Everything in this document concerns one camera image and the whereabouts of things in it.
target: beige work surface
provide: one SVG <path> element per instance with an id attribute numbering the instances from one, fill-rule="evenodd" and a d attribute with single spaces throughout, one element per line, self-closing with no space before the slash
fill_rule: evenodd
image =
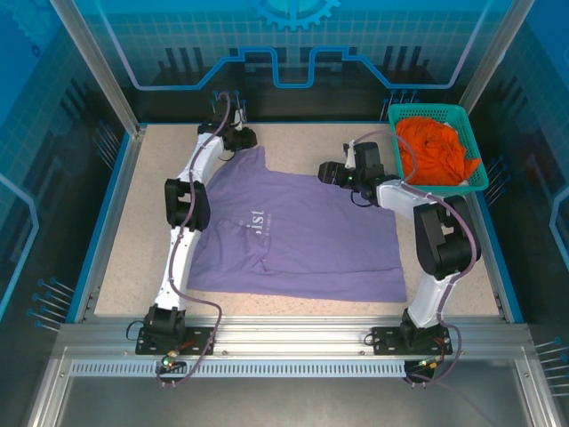
<path id="1" fill-rule="evenodd" d="M 316 174 L 328 160 L 343 162 L 342 143 L 388 125 L 250 125 L 266 150 L 267 168 L 287 173 Z M 386 171 L 395 172 L 389 137 L 374 136 Z M 97 316 L 142 316 L 156 297 L 168 255 L 170 227 L 164 213 L 164 181 L 178 175 L 196 144 L 196 125 L 149 125 L 140 148 L 132 183 L 100 290 Z M 397 216 L 399 252 L 408 302 L 421 276 L 414 246 L 413 222 Z M 189 291 L 217 302 L 229 315 L 398 315 L 408 303 L 343 302 L 285 296 Z M 215 314 L 200 304 L 188 314 Z M 445 310 L 454 315 L 496 315 L 498 310 L 484 261 L 453 292 Z"/>

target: plastic basket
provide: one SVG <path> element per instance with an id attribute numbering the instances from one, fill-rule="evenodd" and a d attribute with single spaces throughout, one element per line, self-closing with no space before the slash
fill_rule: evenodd
<path id="1" fill-rule="evenodd" d="M 408 117 L 430 117 L 441 123 L 448 123 L 459 134 L 459 140 L 466 149 L 466 158 L 480 158 L 477 141 L 470 127 L 469 117 L 463 107 L 447 104 L 393 104 L 389 107 L 389 124 L 391 132 L 395 133 L 397 122 Z M 397 138 L 393 138 L 397 173 L 403 177 L 403 166 L 399 154 Z M 469 185 L 441 186 L 441 185 L 418 185 L 418 189 L 430 191 L 442 196 L 454 194 L 467 194 L 471 191 L 482 191 L 488 187 L 488 175 L 482 162 L 469 178 Z"/>

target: orange cloth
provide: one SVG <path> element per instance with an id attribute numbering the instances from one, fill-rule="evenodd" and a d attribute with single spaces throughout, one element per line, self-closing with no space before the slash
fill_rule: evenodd
<path id="1" fill-rule="evenodd" d="M 479 158 L 466 159 L 459 135 L 452 127 L 428 117 L 409 117 L 399 121 L 397 135 L 413 149 L 417 172 L 409 181 L 420 185 L 458 185 L 466 181 L 480 165 Z M 407 147 L 399 142 L 403 172 L 413 170 L 413 159 Z"/>

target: gear graphic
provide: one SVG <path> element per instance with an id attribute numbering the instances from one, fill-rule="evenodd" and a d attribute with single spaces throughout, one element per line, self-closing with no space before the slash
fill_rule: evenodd
<path id="1" fill-rule="evenodd" d="M 322 17 L 332 16 L 331 9 L 340 6 L 339 0 L 249 0 L 257 11 L 257 18 L 264 18 L 267 25 L 276 24 L 279 30 L 298 27 L 309 29 L 310 24 L 320 25 Z"/>
<path id="2" fill-rule="evenodd" d="M 11 12 L 20 30 L 34 44 L 42 41 L 52 21 L 48 0 L 0 0 L 0 12 Z"/>

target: black mount plate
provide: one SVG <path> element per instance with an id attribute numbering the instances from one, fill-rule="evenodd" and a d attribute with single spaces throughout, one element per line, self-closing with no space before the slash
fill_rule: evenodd
<path id="1" fill-rule="evenodd" d="M 140 355 L 164 356 L 168 351 L 176 349 L 180 344 L 191 341 L 192 344 L 180 351 L 180 355 L 198 356 L 202 354 L 202 351 L 207 344 L 207 339 L 210 337 L 212 332 L 212 327 L 186 326 L 186 334 L 184 335 L 183 341 L 177 342 L 171 337 L 148 334 L 144 330 L 144 327 L 142 327 L 139 330 L 139 336 L 134 352 Z M 210 345 L 209 349 L 205 352 L 206 356 L 213 354 L 214 345 L 215 342 L 212 342 L 212 345 Z"/>
<path id="2" fill-rule="evenodd" d="M 436 336 L 445 340 L 445 355 L 453 354 L 453 345 L 448 334 L 448 329 L 439 327 Z M 399 326 L 373 327 L 372 339 L 373 354 L 375 356 L 408 356 L 410 354 L 405 346 Z M 431 342 L 429 345 L 415 349 L 412 354 L 436 356 L 440 353 L 441 349 L 434 342 Z"/>

